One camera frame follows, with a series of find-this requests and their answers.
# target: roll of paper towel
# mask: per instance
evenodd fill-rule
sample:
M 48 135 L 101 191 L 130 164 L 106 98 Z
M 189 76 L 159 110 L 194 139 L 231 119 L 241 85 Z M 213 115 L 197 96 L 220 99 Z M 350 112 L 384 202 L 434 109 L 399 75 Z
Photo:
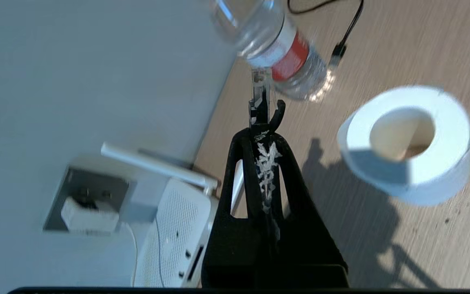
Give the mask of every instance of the roll of paper towel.
M 469 179 L 468 114 L 436 87 L 381 93 L 342 124 L 337 139 L 359 178 L 406 203 L 437 205 Z

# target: wooden table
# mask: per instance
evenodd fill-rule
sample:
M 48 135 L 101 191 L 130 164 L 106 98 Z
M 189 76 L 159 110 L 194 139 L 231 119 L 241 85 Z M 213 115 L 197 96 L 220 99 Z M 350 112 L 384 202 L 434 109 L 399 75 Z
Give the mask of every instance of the wooden table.
M 293 19 L 327 59 L 357 5 L 342 1 Z M 470 287 L 470 182 L 436 207 L 400 203 L 354 177 L 335 139 L 354 110 L 399 85 L 442 87 L 470 115 L 470 0 L 367 0 L 333 74 L 321 102 L 286 99 L 277 132 L 291 145 L 349 264 L 351 286 Z M 198 169 L 222 179 L 231 138 L 248 126 L 251 91 L 250 70 L 238 60 L 198 152 Z

